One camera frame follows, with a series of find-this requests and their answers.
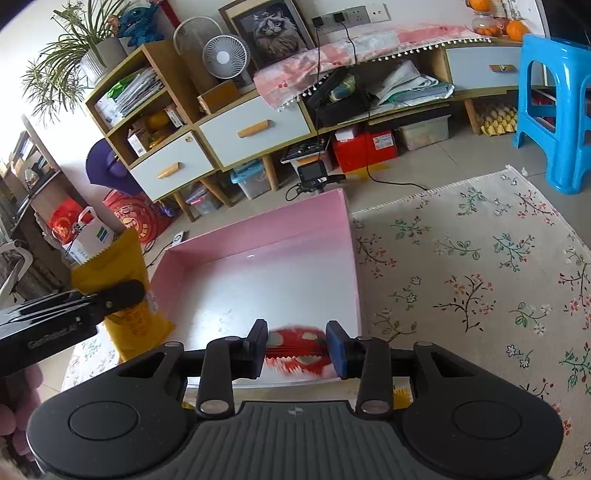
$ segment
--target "blue dragon figurine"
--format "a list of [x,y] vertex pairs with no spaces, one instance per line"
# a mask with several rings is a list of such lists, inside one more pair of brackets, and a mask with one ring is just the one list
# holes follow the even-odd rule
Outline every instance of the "blue dragon figurine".
[[154,26],[154,14],[161,0],[150,0],[149,7],[136,7],[127,10],[120,18],[111,15],[108,23],[118,38],[130,37],[128,46],[139,47],[143,43],[163,40],[164,35]]

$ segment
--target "metal screw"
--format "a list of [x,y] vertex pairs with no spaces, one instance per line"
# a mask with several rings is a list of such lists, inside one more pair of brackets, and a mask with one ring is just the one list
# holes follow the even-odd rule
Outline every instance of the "metal screw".
[[208,415],[219,415],[230,408],[223,400],[206,400],[199,405],[199,410]]
[[386,413],[389,407],[383,400],[366,400],[361,404],[361,410],[368,415],[381,415]]

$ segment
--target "yellow snack bag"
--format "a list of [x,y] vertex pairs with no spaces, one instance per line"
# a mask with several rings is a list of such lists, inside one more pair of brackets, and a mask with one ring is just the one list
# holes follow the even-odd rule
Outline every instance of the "yellow snack bag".
[[137,232],[133,228],[126,229],[111,246],[72,272],[72,286],[84,294],[133,279],[144,284],[145,298],[135,307],[108,315],[104,320],[124,362],[160,345],[175,328],[174,323],[158,311],[150,292]]

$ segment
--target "blue plastic stool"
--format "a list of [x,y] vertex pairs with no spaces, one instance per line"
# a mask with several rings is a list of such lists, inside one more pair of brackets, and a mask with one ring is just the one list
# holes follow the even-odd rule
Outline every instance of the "blue plastic stool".
[[[556,105],[531,104],[531,66],[546,65],[556,82]],[[591,48],[567,40],[534,35],[524,37],[519,67],[519,113],[513,145],[519,148],[524,134],[548,157],[546,181],[562,193],[578,193],[583,174],[591,168],[591,147],[584,146],[591,118],[585,113],[585,90],[591,82]],[[534,117],[555,116],[556,132]]]

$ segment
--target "framed cat picture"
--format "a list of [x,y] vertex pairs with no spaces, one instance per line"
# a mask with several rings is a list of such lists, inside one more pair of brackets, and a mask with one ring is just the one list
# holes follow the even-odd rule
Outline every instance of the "framed cat picture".
[[248,43],[258,69],[315,48],[293,0],[237,0],[219,12],[230,30]]

